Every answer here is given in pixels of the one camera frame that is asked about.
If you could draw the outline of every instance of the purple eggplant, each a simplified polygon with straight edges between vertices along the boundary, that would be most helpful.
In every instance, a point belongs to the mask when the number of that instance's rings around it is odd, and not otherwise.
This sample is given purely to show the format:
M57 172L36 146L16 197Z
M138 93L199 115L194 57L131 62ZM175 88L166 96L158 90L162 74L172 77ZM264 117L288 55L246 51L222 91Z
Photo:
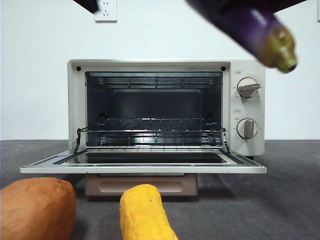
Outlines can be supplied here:
M283 73L297 66L295 42L263 0L186 0L261 63Z

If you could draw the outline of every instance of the timer knob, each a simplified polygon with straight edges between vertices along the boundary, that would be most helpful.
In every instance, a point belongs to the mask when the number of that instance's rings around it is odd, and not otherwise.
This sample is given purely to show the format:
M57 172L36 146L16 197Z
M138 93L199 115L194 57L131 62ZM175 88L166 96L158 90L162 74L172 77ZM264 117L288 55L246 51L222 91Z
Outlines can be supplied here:
M255 95L260 87L261 85L256 79L246 77L239 81L237 90L241 97L248 99Z
M258 132L258 126L252 119L245 118L239 121L236 131L243 139L252 139Z

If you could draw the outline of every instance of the open oven door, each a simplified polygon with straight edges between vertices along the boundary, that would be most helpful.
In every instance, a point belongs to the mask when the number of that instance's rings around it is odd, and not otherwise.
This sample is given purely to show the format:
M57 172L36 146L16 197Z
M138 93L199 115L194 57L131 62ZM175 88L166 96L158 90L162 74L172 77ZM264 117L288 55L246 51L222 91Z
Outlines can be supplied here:
M267 168L225 148L139 146L56 154L22 166L28 174L266 174Z

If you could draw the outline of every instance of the gray countertop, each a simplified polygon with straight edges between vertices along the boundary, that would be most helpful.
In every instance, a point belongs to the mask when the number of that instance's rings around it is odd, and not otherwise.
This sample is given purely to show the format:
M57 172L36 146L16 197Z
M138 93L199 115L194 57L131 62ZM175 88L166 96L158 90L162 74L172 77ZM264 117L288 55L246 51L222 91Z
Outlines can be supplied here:
M66 140L2 141L1 188L40 177L20 174L19 167L67 148ZM198 198L164 199L180 240L320 239L320 140L268 140L254 160L268 173L199 174ZM54 176L76 191L72 240L122 239L119 198L87 198L83 175Z

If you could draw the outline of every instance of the yellow corn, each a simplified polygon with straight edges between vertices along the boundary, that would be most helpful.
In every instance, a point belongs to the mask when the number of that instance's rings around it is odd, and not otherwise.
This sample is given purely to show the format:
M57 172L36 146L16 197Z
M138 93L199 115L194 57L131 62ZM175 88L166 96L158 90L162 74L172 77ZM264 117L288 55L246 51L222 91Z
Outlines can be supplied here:
M178 240L170 227L157 188L135 186L120 200L120 226L123 240Z

